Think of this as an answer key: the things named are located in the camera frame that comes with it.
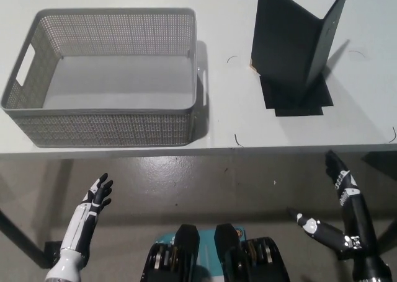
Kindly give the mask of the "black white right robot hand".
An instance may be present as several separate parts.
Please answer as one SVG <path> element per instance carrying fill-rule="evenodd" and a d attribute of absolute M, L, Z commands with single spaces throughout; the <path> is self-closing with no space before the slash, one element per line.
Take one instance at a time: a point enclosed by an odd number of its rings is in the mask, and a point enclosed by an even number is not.
<path fill-rule="evenodd" d="M 326 173 L 336 189 L 344 230 L 294 208 L 288 214 L 310 238 L 333 250 L 341 260 L 379 255 L 377 237 L 363 193 L 352 172 L 332 150 L 325 154 Z"/>

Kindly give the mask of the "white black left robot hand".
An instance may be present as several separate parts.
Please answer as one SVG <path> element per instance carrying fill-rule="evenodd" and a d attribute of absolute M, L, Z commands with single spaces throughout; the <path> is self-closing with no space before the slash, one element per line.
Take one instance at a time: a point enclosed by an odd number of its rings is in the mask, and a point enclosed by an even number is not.
<path fill-rule="evenodd" d="M 61 250 L 73 250 L 88 258 L 99 215 L 112 201 L 109 195 L 114 181 L 107 179 L 108 173 L 102 174 L 77 205 L 61 243 Z"/>

